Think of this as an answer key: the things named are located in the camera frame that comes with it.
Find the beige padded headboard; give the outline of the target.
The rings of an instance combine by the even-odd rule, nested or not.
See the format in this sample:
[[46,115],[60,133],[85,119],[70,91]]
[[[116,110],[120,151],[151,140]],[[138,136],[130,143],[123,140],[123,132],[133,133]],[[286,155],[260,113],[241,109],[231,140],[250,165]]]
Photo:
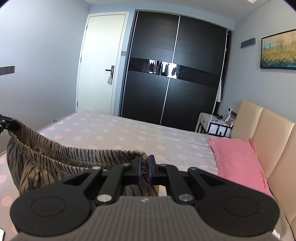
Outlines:
[[276,231],[295,238],[295,123],[261,106],[241,101],[231,137],[252,140],[271,193],[280,206]]

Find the white bedside table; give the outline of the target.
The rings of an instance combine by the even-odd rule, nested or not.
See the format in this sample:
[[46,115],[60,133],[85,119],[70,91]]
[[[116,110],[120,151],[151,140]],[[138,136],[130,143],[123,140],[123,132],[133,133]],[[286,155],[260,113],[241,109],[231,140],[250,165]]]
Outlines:
[[232,127],[224,120],[217,119],[217,117],[208,113],[200,113],[196,126],[197,133],[229,138],[231,131]]

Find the polka dot bed sheet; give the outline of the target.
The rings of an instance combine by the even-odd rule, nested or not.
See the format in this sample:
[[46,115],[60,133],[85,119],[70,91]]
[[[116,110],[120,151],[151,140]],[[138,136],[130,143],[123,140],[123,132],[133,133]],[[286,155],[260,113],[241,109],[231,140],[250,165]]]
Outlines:
[[[154,155],[158,164],[171,164],[181,171],[195,166],[212,174],[218,172],[209,137],[200,133],[88,110],[68,116],[37,133],[66,147],[139,150],[147,156]],[[1,156],[1,228],[10,236],[15,234],[10,206],[19,196],[5,154]]]

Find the white door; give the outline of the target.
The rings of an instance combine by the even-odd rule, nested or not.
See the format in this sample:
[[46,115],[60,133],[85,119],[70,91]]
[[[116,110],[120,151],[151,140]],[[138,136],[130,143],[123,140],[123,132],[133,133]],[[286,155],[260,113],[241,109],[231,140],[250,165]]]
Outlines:
[[[128,13],[91,14],[81,46],[77,79],[77,111],[111,114],[119,58]],[[106,71],[114,65],[114,72]],[[113,74],[112,85],[107,83]]]

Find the wall switch panel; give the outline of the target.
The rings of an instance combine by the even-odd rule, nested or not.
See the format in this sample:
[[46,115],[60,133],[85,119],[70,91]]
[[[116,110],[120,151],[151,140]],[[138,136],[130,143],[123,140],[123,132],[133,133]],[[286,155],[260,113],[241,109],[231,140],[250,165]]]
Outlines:
[[15,73],[15,66],[6,66],[0,68],[0,75],[13,74]]

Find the black sliding wardrobe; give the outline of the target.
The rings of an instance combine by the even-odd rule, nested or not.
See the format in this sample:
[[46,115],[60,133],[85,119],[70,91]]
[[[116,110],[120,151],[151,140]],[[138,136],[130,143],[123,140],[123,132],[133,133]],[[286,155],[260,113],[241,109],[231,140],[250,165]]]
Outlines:
[[121,116],[193,132],[215,108],[229,35],[203,20],[138,11]]

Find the small picture frame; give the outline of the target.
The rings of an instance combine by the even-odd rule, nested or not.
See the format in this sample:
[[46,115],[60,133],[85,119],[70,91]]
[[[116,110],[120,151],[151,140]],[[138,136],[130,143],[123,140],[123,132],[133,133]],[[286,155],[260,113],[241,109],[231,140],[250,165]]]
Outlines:
[[236,117],[235,117],[234,115],[230,114],[230,115],[226,118],[225,122],[227,123],[227,125],[232,126],[232,125],[234,124],[234,121],[235,121],[235,120],[236,120]]

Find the tan striped pants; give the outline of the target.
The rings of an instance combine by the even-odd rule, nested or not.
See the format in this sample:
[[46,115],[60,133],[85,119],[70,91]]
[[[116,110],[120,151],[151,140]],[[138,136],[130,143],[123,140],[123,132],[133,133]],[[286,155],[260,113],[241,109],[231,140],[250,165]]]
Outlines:
[[6,161],[20,195],[61,181],[92,167],[111,170],[123,163],[142,158],[140,184],[124,188],[125,196],[158,196],[159,188],[147,180],[147,154],[139,150],[92,150],[66,147],[26,126],[20,120],[17,131],[9,131]]

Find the pink pillow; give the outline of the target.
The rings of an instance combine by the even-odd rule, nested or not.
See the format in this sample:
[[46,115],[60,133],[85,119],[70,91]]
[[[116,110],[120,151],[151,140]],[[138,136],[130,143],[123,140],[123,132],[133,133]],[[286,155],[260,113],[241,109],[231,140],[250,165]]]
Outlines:
[[252,140],[211,138],[208,143],[215,156],[219,177],[272,197]]

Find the dark wall lamp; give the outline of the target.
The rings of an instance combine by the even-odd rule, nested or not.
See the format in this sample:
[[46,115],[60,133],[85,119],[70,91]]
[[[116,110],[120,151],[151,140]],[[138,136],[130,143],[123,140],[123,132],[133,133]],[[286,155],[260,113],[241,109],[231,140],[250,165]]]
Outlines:
[[251,38],[251,39],[241,42],[241,48],[245,48],[245,47],[255,45],[255,44],[256,44],[256,38]]

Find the framed landscape painting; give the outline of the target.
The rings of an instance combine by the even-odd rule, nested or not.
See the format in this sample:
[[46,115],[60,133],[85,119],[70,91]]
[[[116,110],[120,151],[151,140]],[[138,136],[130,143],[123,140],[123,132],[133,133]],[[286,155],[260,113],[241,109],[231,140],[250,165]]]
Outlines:
[[295,29],[261,39],[261,69],[295,70]]

